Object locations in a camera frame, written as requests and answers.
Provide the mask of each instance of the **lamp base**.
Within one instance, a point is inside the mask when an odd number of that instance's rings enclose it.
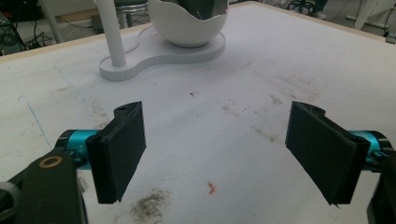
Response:
[[[225,50],[225,37],[218,34],[207,44],[199,48],[177,47],[156,33],[153,27],[143,30],[137,45],[125,52],[126,64],[116,67],[110,57],[100,64],[101,76],[111,81],[123,81],[137,76],[143,70],[161,63],[202,63],[213,60]]]

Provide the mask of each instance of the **table surface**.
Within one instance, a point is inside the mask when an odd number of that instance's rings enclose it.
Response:
[[[125,48],[143,27],[123,31]],[[216,60],[158,65],[123,82],[99,75],[102,35],[2,57],[0,180],[63,131],[101,129],[114,108],[142,101],[148,147],[122,202],[97,204],[91,173],[80,173],[91,223],[367,223],[378,175],[361,173],[351,205],[327,205],[285,148],[290,104],[396,141],[396,48],[252,3],[233,7],[222,32]]]

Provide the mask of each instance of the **red mark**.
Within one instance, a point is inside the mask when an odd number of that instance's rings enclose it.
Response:
[[[210,187],[210,192],[209,192],[209,194],[214,194],[215,191],[216,191],[216,187],[217,187],[217,186],[213,185],[213,183],[210,182],[210,181],[207,183],[207,185]]]

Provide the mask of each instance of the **white bowl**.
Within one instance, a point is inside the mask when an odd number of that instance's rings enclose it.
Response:
[[[218,35],[226,22],[227,11],[199,20],[176,3],[148,0],[148,13],[155,30],[174,45],[184,48],[200,47]]]

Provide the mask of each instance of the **bowl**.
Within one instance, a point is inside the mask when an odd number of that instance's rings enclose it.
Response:
[[[201,47],[223,28],[228,0],[148,0],[155,30],[183,48]]]

